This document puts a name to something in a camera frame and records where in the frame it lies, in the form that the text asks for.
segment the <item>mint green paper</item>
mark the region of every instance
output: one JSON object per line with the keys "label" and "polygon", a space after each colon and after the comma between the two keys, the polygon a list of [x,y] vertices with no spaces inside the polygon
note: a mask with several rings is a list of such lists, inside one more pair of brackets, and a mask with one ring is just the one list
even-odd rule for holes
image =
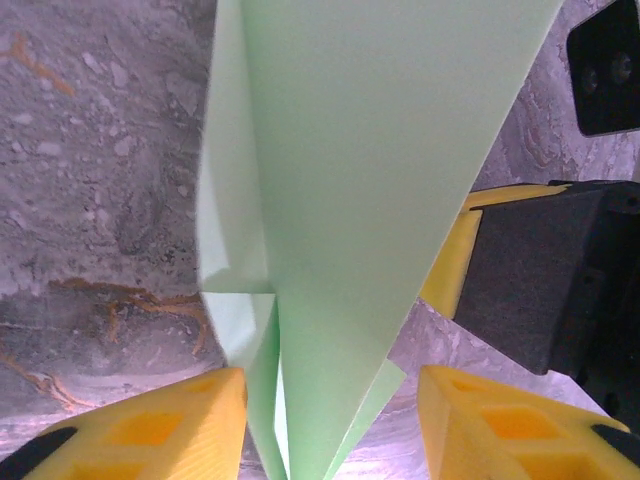
{"label": "mint green paper", "polygon": [[199,275],[276,295],[279,345],[209,308],[271,479],[330,478],[399,385],[387,352],[560,1],[218,2]]}

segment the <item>stone countertop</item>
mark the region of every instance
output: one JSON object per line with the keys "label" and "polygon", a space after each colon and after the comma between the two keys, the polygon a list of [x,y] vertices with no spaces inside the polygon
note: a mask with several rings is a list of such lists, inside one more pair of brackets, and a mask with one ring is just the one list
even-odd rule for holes
{"label": "stone countertop", "polygon": [[[582,137],[569,89],[566,35],[606,3],[566,0],[475,188],[633,177],[638,134]],[[224,365],[195,274],[214,17],[215,0],[0,4],[0,456],[62,418]],[[427,478],[425,363],[596,408],[421,302],[389,357],[408,378],[340,478]],[[262,478],[250,440],[241,478]]]}

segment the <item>green paper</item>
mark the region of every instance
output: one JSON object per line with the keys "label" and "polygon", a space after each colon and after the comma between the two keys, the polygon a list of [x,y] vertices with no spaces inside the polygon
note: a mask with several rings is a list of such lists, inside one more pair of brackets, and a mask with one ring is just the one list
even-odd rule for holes
{"label": "green paper", "polygon": [[279,339],[210,308],[253,359],[269,478],[330,478],[399,385],[387,352],[560,3],[218,2],[199,275],[276,295]]}

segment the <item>gray marble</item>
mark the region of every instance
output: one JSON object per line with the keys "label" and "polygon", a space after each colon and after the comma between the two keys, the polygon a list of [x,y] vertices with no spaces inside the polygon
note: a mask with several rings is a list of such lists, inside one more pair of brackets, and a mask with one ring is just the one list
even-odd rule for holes
{"label": "gray marble", "polygon": [[[634,176],[639,134],[582,137],[569,89],[566,35],[605,3],[566,1],[474,188]],[[215,5],[0,2],[0,456],[55,421],[224,365],[193,296]],[[428,477],[423,364],[597,408],[421,302],[389,358],[408,377],[338,478]],[[240,477],[264,477],[250,438]]]}

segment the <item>marble surface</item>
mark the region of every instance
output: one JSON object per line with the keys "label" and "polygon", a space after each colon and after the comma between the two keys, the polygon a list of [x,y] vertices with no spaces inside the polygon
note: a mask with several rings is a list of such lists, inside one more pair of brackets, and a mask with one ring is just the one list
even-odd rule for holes
{"label": "marble surface", "polygon": [[[474,188],[634,177],[639,134],[582,137],[569,89],[568,31],[606,3],[566,0]],[[195,295],[214,17],[214,0],[0,2],[0,456],[62,418],[224,365]],[[415,412],[426,363],[596,408],[421,302],[389,358],[407,380],[339,478],[428,477]],[[263,478],[250,439],[240,477]]]}

